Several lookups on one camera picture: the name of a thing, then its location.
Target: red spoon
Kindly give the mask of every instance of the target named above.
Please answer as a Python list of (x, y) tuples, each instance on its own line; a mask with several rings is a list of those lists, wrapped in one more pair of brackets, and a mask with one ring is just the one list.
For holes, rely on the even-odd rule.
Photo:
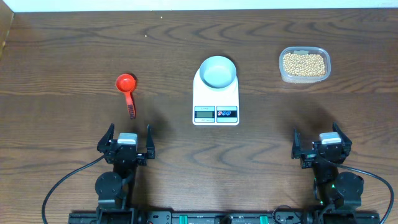
[(122, 74), (116, 79), (116, 88), (124, 93), (130, 119), (136, 118), (136, 107), (132, 100), (132, 92), (136, 89), (136, 80), (130, 74)]

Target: wood grain surface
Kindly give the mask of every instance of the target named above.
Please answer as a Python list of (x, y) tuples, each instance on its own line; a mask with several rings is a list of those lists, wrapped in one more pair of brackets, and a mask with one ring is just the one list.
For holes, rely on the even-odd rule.
[[(263, 10), (16, 14), (0, 61), (0, 223), (40, 223), (50, 188), (100, 153), (110, 123), (139, 135), (153, 126), (157, 158), (140, 167), (133, 202), (174, 210), (305, 208), (313, 174), (290, 159), (293, 128), (306, 142), (333, 121), (353, 141), (345, 164), (398, 190), (398, 10)], [(314, 46), (331, 56), (324, 82), (280, 78), (279, 54)], [(238, 68), (241, 122), (192, 124), (192, 81), (204, 59)], [(137, 119), (114, 87), (138, 78)], [(105, 161), (66, 180), (47, 204), (49, 223), (94, 210)], [(389, 192), (365, 180), (360, 210), (384, 214)], [(396, 223), (396, 205), (387, 220)]]

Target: kitchen scale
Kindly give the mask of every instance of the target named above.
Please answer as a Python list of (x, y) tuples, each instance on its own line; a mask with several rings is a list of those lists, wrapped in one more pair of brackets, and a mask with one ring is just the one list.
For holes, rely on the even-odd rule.
[(239, 85), (234, 63), (222, 56), (206, 59), (193, 78), (192, 123), (238, 125)]

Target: black cable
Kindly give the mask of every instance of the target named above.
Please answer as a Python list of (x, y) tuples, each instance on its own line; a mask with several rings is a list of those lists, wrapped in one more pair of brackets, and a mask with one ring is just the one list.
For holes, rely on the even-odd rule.
[(91, 162), (91, 163), (89, 163), (89, 164), (87, 164), (87, 165), (85, 165), (85, 166), (82, 166), (82, 167), (79, 168), (79, 169), (76, 169), (76, 170), (70, 172), (70, 173), (67, 174), (65, 177), (62, 177), (62, 179), (60, 179), (60, 181), (58, 181), (58, 182), (54, 185), (54, 187), (51, 188), (51, 190), (48, 192), (47, 196), (45, 196), (45, 199), (44, 199), (43, 205), (42, 205), (42, 218), (43, 218), (43, 223), (44, 223), (44, 224), (48, 224), (47, 219), (45, 218), (45, 205), (47, 204), (47, 201), (49, 200), (50, 195), (52, 194), (52, 192), (53, 192), (64, 180), (66, 180), (68, 177), (70, 177), (70, 176), (73, 175), (73, 174), (76, 174), (77, 172), (79, 172), (79, 171), (81, 171), (81, 170), (83, 170), (83, 169), (86, 169), (87, 167), (91, 167), (92, 165), (96, 164), (96, 163), (99, 162), (100, 160), (104, 159), (105, 155), (107, 155), (107, 153), (104, 153), (103, 156), (101, 156), (100, 158), (94, 160), (93, 162)]
[(294, 213), (294, 215), (295, 215), (295, 216), (300, 220), (300, 222), (301, 222), (301, 216), (298, 215), (298, 214), (293, 210), (292, 207), (290, 207), (290, 206), (288, 206), (288, 205), (279, 205), (277, 208), (275, 208), (275, 210), (272, 212), (272, 215), (271, 215), (271, 217), (274, 219), (274, 221), (275, 221), (277, 224), (281, 224), (281, 223), (278, 222), (278, 221), (276, 220), (276, 218), (275, 218), (275, 212), (276, 212), (279, 208), (281, 208), (281, 207), (287, 207), (287, 208), (291, 209), (292, 212)]
[(325, 162), (327, 162), (327, 163), (329, 163), (329, 164), (331, 164), (331, 165), (333, 165), (335, 167), (351, 170), (351, 171), (354, 171), (354, 172), (359, 172), (361, 174), (365, 174), (365, 175), (371, 176), (373, 178), (376, 178), (377, 180), (380, 180), (381, 182), (386, 184), (388, 189), (390, 190), (390, 204), (388, 205), (386, 214), (383, 216), (383, 218), (381, 219), (379, 224), (383, 224), (387, 220), (387, 217), (390, 215), (390, 212), (392, 210), (392, 206), (394, 204), (394, 190), (392, 189), (392, 187), (391, 187), (391, 185), (390, 185), (390, 183), (388, 181), (384, 180), (382, 177), (379, 177), (376, 174), (372, 174), (371, 172), (367, 172), (367, 171), (364, 171), (364, 170), (360, 170), (360, 169), (356, 169), (356, 168), (352, 168), (352, 167), (348, 167), (348, 166), (343, 166), (343, 165), (340, 165), (340, 164), (335, 164), (334, 162), (330, 162), (327, 159), (323, 158), (319, 154), (318, 154), (318, 157), (321, 158), (323, 161), (325, 161)]

